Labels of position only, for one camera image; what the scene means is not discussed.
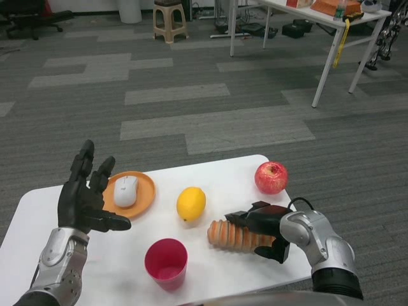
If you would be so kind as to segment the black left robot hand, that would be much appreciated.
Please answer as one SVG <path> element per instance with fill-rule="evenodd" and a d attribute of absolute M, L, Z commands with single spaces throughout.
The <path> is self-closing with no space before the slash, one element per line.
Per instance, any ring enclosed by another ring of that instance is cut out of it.
<path fill-rule="evenodd" d="M 85 234 L 95 230 L 126 231 L 131 228 L 127 217 L 103 209 L 103 192 L 115 166 L 110 156 L 94 171 L 94 143 L 86 140 L 75 156 L 70 176 L 64 183 L 57 206 L 58 226 L 75 228 Z"/>

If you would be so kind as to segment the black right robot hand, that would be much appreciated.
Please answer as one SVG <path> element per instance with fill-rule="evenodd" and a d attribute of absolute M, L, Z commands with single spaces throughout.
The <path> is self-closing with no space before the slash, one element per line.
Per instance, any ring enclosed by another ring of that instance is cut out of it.
<path fill-rule="evenodd" d="M 282 236 L 280 224 L 282 218 L 292 212 L 288 207 L 257 201 L 248 211 L 232 212 L 226 214 L 225 218 L 239 228 L 247 228 L 252 234 L 274 237 L 273 242 L 256 246 L 254 252 L 283 264 L 288 258 L 290 243 Z"/>

